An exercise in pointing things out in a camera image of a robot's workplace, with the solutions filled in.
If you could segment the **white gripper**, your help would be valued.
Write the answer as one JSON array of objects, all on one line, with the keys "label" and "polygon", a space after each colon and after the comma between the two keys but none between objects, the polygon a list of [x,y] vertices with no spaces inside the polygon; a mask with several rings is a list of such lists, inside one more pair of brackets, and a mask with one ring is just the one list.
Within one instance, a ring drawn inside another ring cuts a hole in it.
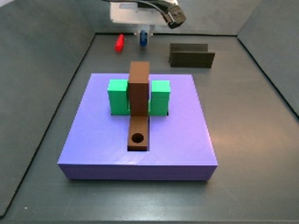
[{"label": "white gripper", "polygon": [[140,36],[142,25],[148,25],[146,33],[147,37],[151,38],[155,25],[167,25],[163,11],[158,5],[160,1],[178,4],[176,0],[108,0],[111,21],[118,24],[135,25],[138,37]]}]

